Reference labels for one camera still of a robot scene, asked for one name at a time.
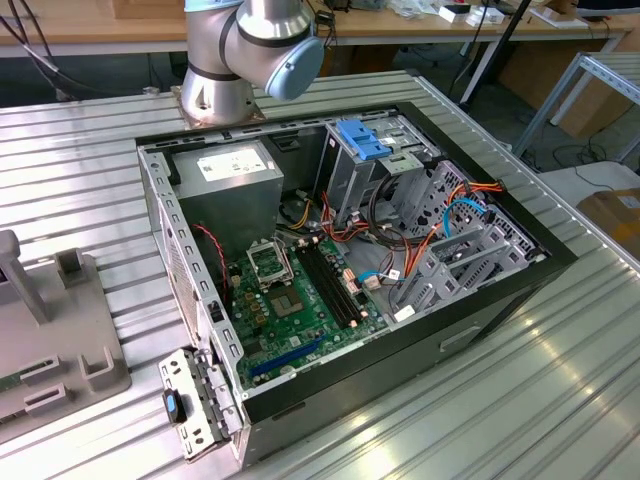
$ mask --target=black knob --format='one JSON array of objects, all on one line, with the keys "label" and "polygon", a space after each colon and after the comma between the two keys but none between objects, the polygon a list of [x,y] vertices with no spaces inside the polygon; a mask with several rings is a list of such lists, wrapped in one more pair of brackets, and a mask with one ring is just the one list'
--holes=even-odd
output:
[{"label": "black knob", "polygon": [[169,421],[172,424],[182,423],[187,419],[182,399],[176,390],[167,388],[162,392],[162,400],[164,401],[164,408],[167,410]]}]

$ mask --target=sticker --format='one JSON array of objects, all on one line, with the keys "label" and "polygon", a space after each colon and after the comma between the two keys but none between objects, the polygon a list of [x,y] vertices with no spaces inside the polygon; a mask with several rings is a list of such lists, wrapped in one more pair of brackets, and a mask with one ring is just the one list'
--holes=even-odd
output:
[{"label": "sticker", "polygon": [[394,315],[394,317],[396,321],[401,322],[403,320],[406,320],[407,318],[409,318],[411,315],[415,313],[416,311],[413,309],[413,307],[411,305],[407,305],[403,309],[399,310],[398,313]]},{"label": "sticker", "polygon": [[267,169],[258,152],[253,149],[203,157],[198,160],[198,167],[207,182]]},{"label": "sticker", "polygon": [[625,204],[627,208],[640,208],[640,199],[636,197],[618,197],[622,203]]}]

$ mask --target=blue pcie slot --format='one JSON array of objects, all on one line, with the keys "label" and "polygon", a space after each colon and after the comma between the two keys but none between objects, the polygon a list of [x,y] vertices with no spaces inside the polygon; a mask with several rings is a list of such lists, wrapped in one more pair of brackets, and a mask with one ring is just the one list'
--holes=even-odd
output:
[{"label": "blue pcie slot", "polygon": [[291,350],[290,352],[285,353],[284,355],[280,355],[279,357],[274,358],[273,360],[268,360],[263,364],[258,365],[257,367],[253,367],[251,369],[251,376],[255,377],[256,375],[262,375],[263,373],[270,372],[274,368],[281,367],[293,360],[296,360],[300,357],[304,357],[305,355],[309,355],[310,353],[315,352],[320,346],[320,343],[325,339],[325,336],[326,335],[316,338],[315,340],[312,340],[306,345],[298,347],[295,350]]}]

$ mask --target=power supply label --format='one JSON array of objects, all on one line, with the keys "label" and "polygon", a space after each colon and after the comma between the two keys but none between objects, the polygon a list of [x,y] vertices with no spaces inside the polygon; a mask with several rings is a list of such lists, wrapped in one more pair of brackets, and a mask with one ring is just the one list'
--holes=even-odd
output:
[{"label": "power supply label", "polygon": [[267,169],[258,152],[253,149],[203,157],[198,160],[198,167],[207,182]]}]

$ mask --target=blue drive latch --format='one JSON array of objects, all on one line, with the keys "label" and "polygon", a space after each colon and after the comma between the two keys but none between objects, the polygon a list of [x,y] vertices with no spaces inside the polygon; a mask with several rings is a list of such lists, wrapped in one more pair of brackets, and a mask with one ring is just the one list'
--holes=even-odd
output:
[{"label": "blue drive latch", "polygon": [[392,150],[382,145],[373,130],[360,120],[341,120],[336,123],[338,130],[349,145],[358,151],[362,160],[386,157]]}]

